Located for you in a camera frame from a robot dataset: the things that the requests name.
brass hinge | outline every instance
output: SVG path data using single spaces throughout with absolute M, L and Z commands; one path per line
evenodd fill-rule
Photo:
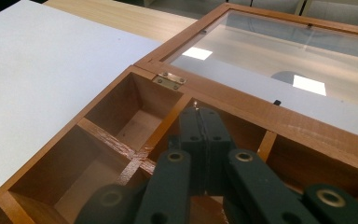
M 168 89 L 177 91 L 183 84 L 185 84 L 186 79 L 169 72 L 163 72 L 155 76 L 153 78 L 153 82 Z

black mechanical arm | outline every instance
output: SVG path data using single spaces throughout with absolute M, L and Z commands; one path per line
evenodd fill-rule
M 253 151 L 236 148 L 215 111 L 189 107 L 179 122 L 147 183 L 97 190 L 76 223 L 185 224 L 190 197 L 210 195 L 224 197 L 230 224 L 358 224 L 351 195 L 324 184 L 292 192 Z

glass pane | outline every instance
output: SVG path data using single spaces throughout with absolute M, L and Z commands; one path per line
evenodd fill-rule
M 358 134 L 358 36 L 230 11 L 190 42 L 167 62 Z

circular hole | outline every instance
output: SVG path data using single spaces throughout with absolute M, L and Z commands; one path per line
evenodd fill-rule
M 170 161 L 181 161 L 183 158 L 183 155 L 177 152 L 173 152 L 168 155 L 168 160 Z
M 235 156 L 239 161 L 251 161 L 253 157 L 245 152 L 240 152 Z
M 316 196 L 325 204 L 333 207 L 345 206 L 345 200 L 331 189 L 319 189 L 316 191 Z
M 103 206 L 115 206 L 120 203 L 122 199 L 121 193 L 117 191 L 108 191 L 101 197 L 101 204 Z
M 168 222 L 168 218 L 162 213 L 155 213 L 150 218 L 150 221 L 152 221 L 153 224 L 165 224 Z
M 283 213 L 282 218 L 283 218 L 284 223 L 287 223 L 287 224 L 301 224 L 301 219 L 292 213 L 288 213 L 288 212 Z

white tabletop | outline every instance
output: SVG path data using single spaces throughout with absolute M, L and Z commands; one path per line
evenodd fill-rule
M 22 0 L 0 13 L 0 186 L 158 42 Z

